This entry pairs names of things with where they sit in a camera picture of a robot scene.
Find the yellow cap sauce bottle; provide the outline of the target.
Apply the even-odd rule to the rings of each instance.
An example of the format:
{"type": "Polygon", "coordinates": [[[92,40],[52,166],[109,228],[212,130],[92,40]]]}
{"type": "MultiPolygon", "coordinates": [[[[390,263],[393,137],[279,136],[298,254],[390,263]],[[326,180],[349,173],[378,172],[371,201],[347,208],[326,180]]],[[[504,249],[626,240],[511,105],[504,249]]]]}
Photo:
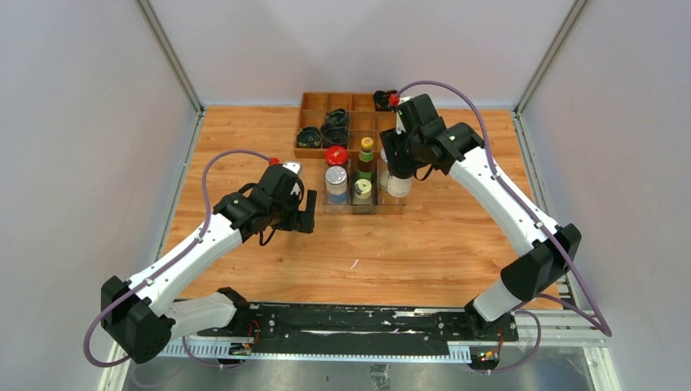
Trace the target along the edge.
{"type": "Polygon", "coordinates": [[[357,161],[357,179],[372,180],[374,170],[374,139],[365,137],[360,140],[359,157],[357,161]]]}

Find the black lid grinder jar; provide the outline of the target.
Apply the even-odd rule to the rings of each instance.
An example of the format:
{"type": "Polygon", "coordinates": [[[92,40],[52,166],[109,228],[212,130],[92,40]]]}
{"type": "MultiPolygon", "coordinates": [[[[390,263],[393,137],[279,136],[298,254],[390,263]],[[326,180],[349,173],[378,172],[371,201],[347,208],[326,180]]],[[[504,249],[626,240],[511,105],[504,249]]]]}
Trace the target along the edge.
{"type": "Polygon", "coordinates": [[[386,192],[394,198],[407,197],[412,189],[413,177],[399,178],[390,174],[385,186],[386,192]]]}

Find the silver lid spice jar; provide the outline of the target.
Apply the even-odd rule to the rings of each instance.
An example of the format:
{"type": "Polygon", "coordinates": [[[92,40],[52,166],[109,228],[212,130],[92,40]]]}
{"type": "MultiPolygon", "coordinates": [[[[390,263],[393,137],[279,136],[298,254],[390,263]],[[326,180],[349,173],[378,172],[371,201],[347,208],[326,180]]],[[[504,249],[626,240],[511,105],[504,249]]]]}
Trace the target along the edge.
{"type": "Polygon", "coordinates": [[[328,204],[348,204],[348,174],[341,166],[329,167],[324,174],[326,202],[328,204]]]}

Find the yellow lid spice jar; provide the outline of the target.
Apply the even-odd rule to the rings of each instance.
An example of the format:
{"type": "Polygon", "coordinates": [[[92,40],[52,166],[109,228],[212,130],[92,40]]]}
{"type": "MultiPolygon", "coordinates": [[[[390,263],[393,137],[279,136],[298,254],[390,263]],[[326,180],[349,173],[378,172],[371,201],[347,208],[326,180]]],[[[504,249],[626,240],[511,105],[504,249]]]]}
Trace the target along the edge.
{"type": "Polygon", "coordinates": [[[373,186],[366,178],[358,179],[353,185],[353,205],[373,205],[373,186]]]}

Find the clear plastic organizer bin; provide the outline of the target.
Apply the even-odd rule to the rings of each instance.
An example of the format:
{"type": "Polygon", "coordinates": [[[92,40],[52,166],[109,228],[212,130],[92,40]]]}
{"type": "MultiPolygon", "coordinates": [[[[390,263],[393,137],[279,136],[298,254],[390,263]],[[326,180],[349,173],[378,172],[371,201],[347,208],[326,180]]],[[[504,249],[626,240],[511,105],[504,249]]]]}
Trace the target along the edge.
{"type": "Polygon", "coordinates": [[[407,197],[405,198],[394,198],[387,192],[381,194],[378,187],[378,163],[377,160],[373,170],[372,186],[373,186],[373,205],[353,205],[353,185],[357,180],[357,166],[353,160],[349,160],[348,168],[345,169],[348,174],[348,192],[349,192],[349,203],[336,205],[328,204],[326,202],[326,190],[323,181],[323,194],[320,196],[321,204],[325,207],[326,213],[336,213],[336,214],[387,214],[387,215],[400,215],[403,214],[405,208],[407,207],[407,197]]]}

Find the red lid chili jar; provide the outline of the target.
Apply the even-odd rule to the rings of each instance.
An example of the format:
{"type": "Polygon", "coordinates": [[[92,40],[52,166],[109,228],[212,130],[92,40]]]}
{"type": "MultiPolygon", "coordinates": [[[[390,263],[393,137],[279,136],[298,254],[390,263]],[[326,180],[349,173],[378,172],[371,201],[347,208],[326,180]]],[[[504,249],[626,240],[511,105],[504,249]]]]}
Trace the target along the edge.
{"type": "Polygon", "coordinates": [[[326,149],[324,153],[324,161],[329,168],[342,167],[343,169],[347,169],[349,153],[344,147],[334,145],[326,149]]]}

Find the large silver lid jar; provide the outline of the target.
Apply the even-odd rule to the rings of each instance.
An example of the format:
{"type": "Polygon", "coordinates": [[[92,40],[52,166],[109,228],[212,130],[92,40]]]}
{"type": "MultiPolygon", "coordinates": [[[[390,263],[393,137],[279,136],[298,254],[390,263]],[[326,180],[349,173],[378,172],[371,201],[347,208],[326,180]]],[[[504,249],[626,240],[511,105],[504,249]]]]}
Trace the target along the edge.
{"type": "Polygon", "coordinates": [[[387,190],[387,185],[390,177],[390,172],[388,169],[388,160],[387,156],[385,154],[385,150],[380,151],[380,159],[378,163],[378,187],[379,187],[379,192],[381,194],[384,194],[387,190]]]}

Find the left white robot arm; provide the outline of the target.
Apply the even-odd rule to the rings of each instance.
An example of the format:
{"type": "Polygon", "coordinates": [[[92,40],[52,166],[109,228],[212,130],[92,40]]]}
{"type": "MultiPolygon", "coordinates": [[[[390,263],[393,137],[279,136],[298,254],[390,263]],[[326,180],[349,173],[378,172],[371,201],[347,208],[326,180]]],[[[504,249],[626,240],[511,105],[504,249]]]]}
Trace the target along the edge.
{"type": "Polygon", "coordinates": [[[317,193],[306,190],[296,161],[271,163],[258,182],[225,195],[199,227],[151,266],[101,287],[96,324],[125,351],[145,363],[172,340],[220,327],[229,336],[249,328],[245,300],[230,288],[201,299],[180,301],[179,294],[217,259],[256,235],[261,244],[276,231],[310,234],[317,193]]]}

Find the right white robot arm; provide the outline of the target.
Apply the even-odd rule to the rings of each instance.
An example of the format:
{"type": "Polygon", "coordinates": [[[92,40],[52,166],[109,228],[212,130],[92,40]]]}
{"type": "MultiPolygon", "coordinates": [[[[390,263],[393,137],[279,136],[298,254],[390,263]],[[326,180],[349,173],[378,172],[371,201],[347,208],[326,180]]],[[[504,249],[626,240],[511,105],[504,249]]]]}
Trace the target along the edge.
{"type": "Polygon", "coordinates": [[[427,94],[392,97],[391,104],[397,125],[380,134],[389,171],[387,191],[402,198],[418,169],[439,170],[479,202],[518,255],[465,306],[467,333],[485,340],[496,332],[499,318],[536,298],[568,271],[562,252],[573,257],[581,233],[540,210],[486,154],[478,133],[466,123],[446,125],[427,94]]]}

